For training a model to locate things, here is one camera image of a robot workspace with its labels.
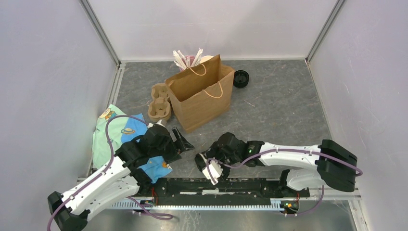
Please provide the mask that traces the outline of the brown cardboard cup carriers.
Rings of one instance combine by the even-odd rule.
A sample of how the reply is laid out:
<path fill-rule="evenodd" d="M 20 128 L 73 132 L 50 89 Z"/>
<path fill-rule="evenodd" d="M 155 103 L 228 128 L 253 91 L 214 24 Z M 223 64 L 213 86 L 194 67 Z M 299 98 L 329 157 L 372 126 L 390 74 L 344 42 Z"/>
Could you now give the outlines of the brown cardboard cup carriers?
<path fill-rule="evenodd" d="M 157 83 L 152 86 L 152 102 L 148 107 L 148 116 L 152 122 L 159 120 L 167 121 L 172 114 L 172 107 L 168 89 L 165 83 Z"/>

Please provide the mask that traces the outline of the brown paper takeout bag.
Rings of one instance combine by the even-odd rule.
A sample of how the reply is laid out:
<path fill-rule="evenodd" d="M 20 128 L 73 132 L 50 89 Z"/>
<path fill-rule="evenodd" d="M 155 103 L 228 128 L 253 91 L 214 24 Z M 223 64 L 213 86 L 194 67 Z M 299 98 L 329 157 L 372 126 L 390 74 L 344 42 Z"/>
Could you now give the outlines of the brown paper takeout bag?
<path fill-rule="evenodd" d="M 218 54 L 165 80 L 174 114 L 187 133 L 229 110 L 234 72 Z"/>

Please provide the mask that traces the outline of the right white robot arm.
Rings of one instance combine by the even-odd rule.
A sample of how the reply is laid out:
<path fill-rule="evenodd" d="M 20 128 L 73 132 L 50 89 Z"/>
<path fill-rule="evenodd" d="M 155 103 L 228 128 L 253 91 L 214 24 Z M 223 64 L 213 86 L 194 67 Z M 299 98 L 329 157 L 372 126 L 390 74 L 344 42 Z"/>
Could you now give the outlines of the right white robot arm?
<path fill-rule="evenodd" d="M 350 193 L 355 190 L 356 178 L 363 174 L 357 167 L 357 157 L 328 139 L 311 146 L 287 146 L 242 141 L 226 132 L 194 160 L 213 185 L 225 179 L 231 169 L 287 166 L 278 183 L 278 191 L 283 196 L 317 186 Z"/>

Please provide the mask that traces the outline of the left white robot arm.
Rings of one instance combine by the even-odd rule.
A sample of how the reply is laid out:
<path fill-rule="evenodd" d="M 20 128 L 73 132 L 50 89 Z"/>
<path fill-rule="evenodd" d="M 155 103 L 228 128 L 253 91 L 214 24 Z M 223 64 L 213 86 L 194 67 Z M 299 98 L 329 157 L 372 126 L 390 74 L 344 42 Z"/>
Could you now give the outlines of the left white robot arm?
<path fill-rule="evenodd" d="M 106 164 L 77 186 L 51 193 L 47 198 L 51 220 L 62 231 L 81 231 L 114 203 L 136 194 L 146 196 L 157 177 L 148 175 L 143 165 L 159 157 L 162 167 L 194 149 L 176 127 L 171 132 L 161 124 L 150 124 L 145 134 L 123 143 Z"/>

